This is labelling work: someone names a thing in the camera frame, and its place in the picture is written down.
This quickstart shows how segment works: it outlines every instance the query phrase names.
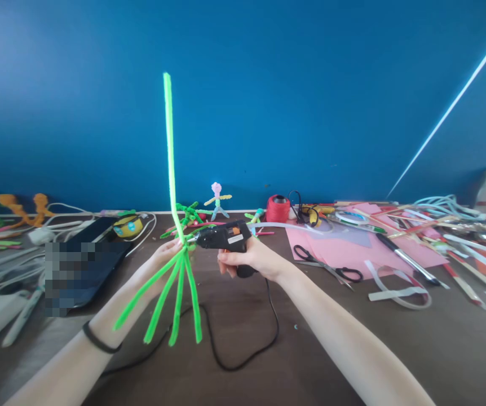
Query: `orange pipe cleaner figure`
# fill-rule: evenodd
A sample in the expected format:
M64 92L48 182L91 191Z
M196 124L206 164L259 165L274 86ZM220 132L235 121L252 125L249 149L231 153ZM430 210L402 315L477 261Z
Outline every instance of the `orange pipe cleaner figure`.
M19 223L7 226L7 229L20 227L23 224L28 224L30 226L33 225L33 221L29 219L29 216L25 210L23 210L23 206L17 204L17 198L14 195L0 195L0 204L12 210L12 213L15 215L21 217L21 221Z
M37 193L36 195L34 195L33 201L36 204L37 213L33 221L33 226L40 228L42 227L44 218L46 216L52 217L54 216L54 214L47 209L47 196L43 193Z

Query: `red yarn spool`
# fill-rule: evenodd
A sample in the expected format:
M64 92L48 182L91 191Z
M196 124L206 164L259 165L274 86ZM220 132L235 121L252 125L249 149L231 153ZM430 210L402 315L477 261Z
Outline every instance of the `red yarn spool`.
M274 223L286 223L288 212L290 211L290 202L284 196L274 195L267 201L266 221Z

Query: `table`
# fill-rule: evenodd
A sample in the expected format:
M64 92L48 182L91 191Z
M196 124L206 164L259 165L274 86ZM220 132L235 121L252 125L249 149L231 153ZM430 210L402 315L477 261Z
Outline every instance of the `table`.
M243 218L239 214L232 217ZM152 233L157 240L145 242L126 258L90 307L59 319L44 317L42 306L38 306L10 348L1 348L7 329L0 334L0 405L45 365L154 252L163 242L158 236L171 224L169 215L158 216ZM262 241L291 258L286 232L275 231ZM452 266L486 299L477 279L458 264ZM237 364L271 340L275 320L262 277L232 280L220 276L217 253L201 248L196 250L193 269L200 302L209 310L215 342L225 363ZM486 312L468 302L443 268L430 271L451 289L433 288L433 305L424 311L407 310L391 301L369 302L367 294L377 291L372 280L356 285L352 293L320 268L301 269L379 337L437 405L486 404ZM385 282L394 287L390 278ZM189 314L182 318L174 347L165 342L144 364L101 378L84 405L363 405L278 285L271 284L271 296L279 315L279 339L243 370L228 373L216 365L205 322L204 339L196 345ZM172 289L158 332L171 323L174 300ZM156 344L160 334L151 346L142 343L154 304L142 314L108 368L140 358ZM183 309L190 304L186 285Z

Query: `black scissors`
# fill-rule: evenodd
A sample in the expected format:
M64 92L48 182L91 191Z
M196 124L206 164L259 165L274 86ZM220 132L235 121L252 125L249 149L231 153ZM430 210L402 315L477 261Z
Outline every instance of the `black scissors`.
M298 257L303 259L303 261L294 261L295 263L299 263L299 264L302 264L302 265L322 267L322 268L326 269L326 271L328 271L330 274L335 276L339 280L339 282L344 284L346 287L348 287L352 291L354 291L354 289L352 288L352 286L350 286L350 284L348 284L346 282L346 280L348 280L350 282L354 282L354 283L358 283L358 282L361 282L363 280L363 274L360 271L353 270L353 269L350 269L350 268L347 268L347 267L331 268L328 264L326 264L322 261L319 261L318 259L313 257L311 255L311 253L309 251L307 251L305 248L303 248L301 245L294 245L294 252L298 255ZM358 279L351 278L351 277L346 275L347 273L355 273L356 275L359 276L359 278Z

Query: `hand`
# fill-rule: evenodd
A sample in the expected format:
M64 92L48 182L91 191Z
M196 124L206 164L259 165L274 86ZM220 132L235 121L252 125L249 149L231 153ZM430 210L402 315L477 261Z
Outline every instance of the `hand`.
M247 240L246 253L224 253L219 250L218 263L222 275L228 272L234 278L237 275L236 266L246 264L271 281L277 281L284 271L291 268L290 262L256 238Z
M151 257L138 268L138 270L132 275L132 278L130 278L129 282L135 285L135 287L138 289L141 288L142 285L154 274L156 274L160 268L166 265L168 261L181 250L182 247L183 245L180 243L179 239L162 244L160 247L158 247L154 254L151 255ZM166 272L164 276L155 283L155 285L159 285L162 289L169 277L170 271Z

